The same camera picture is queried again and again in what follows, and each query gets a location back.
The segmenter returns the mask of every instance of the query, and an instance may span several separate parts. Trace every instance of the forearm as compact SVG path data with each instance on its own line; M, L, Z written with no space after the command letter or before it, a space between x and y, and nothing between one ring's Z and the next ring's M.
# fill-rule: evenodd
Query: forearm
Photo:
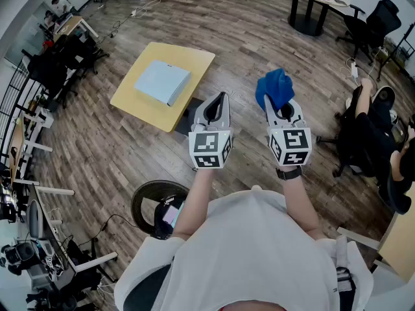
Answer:
M367 114L369 112L369 105L370 105L370 87L363 86L361 95L357 100L355 117L357 117L360 113Z
M213 178L213 169L200 169L196 173L172 236L187 240L205 222Z
M302 177L282 181L282 184L288 215L315 240L325 238L317 213L305 191Z

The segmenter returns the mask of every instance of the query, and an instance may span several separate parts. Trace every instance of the desk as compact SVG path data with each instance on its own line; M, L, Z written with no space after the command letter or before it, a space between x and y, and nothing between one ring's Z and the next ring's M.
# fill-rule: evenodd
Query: desk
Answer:
M313 9L313 3L316 1L320 5L323 6L322 12L320 14L320 18L317 20L311 18L311 10ZM292 0L291 5L291 14L288 18L288 22L290 25L296 29L297 31L309 35L309 36L319 36L323 30L323 24L326 19L327 10L329 6L335 7L348 7L350 5L350 0L343 0L345 5L337 3L334 0L326 1L326 0L309 0L309 4L307 5L307 11L305 15L297 14L297 5L298 0Z
M29 203L32 200L37 200L38 203L40 204L41 207L41 211L43 212L45 219L47 221L47 227L48 227L48 231L47 233L50 235L51 237L48 236L49 241L51 242L51 244L53 245L53 248L55 250L55 252L57 252L57 254L60 255L60 257L62 258L63 262L64 262L64 266L69 265L67 268L70 270L65 271L67 273L65 273L64 277L59 277L58 281L61 281L61 283L64 285L67 284L70 280L72 279L71 277L71 273L73 273L73 275L75 275L76 273L79 273L81 271L87 270L89 268L95 267L99 264L102 264L104 262L107 262L111 259L114 259L118 256L118 254L116 252L112 252L108 255L93 259L89 262L85 262L83 264L80 265L75 265L73 263L73 261L71 260L70 257L67 256L67 252L64 249L64 246L62 245L62 241L60 240L60 237L56 234L55 230L53 229L56 226L59 226L62 222L58 221L58 220L51 220L49 218L49 215L47 214L47 211L45 210L45 206L43 204L43 200L42 197L40 196L42 193L49 193L49 194L61 194L61 195L67 195L67 196L72 196L74 195L74 191L73 190L67 190L67 189L54 189L54 188L46 188L46 187L37 187L34 185L30 186L30 196L29 196Z
M407 192L412 205L407 213L395 213L381 241L338 228L340 234L346 235L372 249L384 258L388 265L405 281L409 282L415 273L415 183Z
M200 79L215 55L210 52L163 43L149 43L131 67L111 99L111 105L149 123L171 132L191 100ZM141 73L151 61L160 60L191 72L191 79L172 106L134 88Z
M86 23L82 16L73 16L54 35L53 41L56 43L59 37L63 34L69 35L72 31L74 31L74 29L76 29L77 26L80 26L83 31L88 29L96 38L99 37L98 34L88 25L88 23Z
M28 154L23 151L23 147L25 145L33 146L35 148L39 148L41 150L52 152L53 149L49 146L44 146L32 141L28 141L25 139L25 126L24 126L24 119L28 119L34 122L42 123L43 121L39 118L32 117L27 115L23 112L20 113L20 116L16 120L16 126L14 127L14 131L12 134L12 138L10 139L10 145L8 146L8 161L9 161L9 168L10 168L10 184L13 186L13 183L23 183L23 184L36 184L39 185L39 182L36 181L26 181L24 179L16 179L16 173L19 168L19 161L21 156L28 156L31 157L32 154ZM13 157L12 149L16 149L16 156Z

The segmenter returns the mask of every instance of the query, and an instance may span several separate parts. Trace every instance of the qr-like black and white marker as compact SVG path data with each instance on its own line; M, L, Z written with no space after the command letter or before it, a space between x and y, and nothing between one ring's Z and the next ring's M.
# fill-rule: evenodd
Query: qr-like black and white marker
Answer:
M197 133L193 152L217 152L218 133Z
M284 130L285 145L291 148L308 148L304 130Z
M215 155L195 155L198 168L220 167L219 158Z
M275 157L279 161L281 159L281 148L279 147L277 140L273 135L271 135L271 150L273 151Z
M285 155L283 165L302 165L308 152L289 152Z
M231 152L231 137L228 138L228 140L226 141L225 147L222 150L223 163L225 163L226 158L229 155L229 152Z

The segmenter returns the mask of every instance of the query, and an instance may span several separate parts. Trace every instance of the white t-shirt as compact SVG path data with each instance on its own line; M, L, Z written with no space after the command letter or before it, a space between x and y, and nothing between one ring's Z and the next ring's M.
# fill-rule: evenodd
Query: white t-shirt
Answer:
M146 238L115 287L118 309L138 282L173 257L152 311L217 311L249 300L288 311L340 308L333 261L286 214L276 192L249 190L212 201L186 242Z
M62 16L64 13L64 6L66 6L65 12L67 13L71 10L71 8L73 8L73 5L71 5L68 0L59 0L57 4L53 5L53 9L57 16Z

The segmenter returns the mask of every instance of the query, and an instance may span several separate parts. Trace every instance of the blue cloth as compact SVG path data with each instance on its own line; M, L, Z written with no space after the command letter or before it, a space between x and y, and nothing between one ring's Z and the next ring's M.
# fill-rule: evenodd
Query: blue cloth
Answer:
M284 69L279 68L277 70L270 71L265 75L265 77L258 80L255 98L264 111L265 94L270 97L276 109L280 109L294 97L292 80L290 76L285 76Z

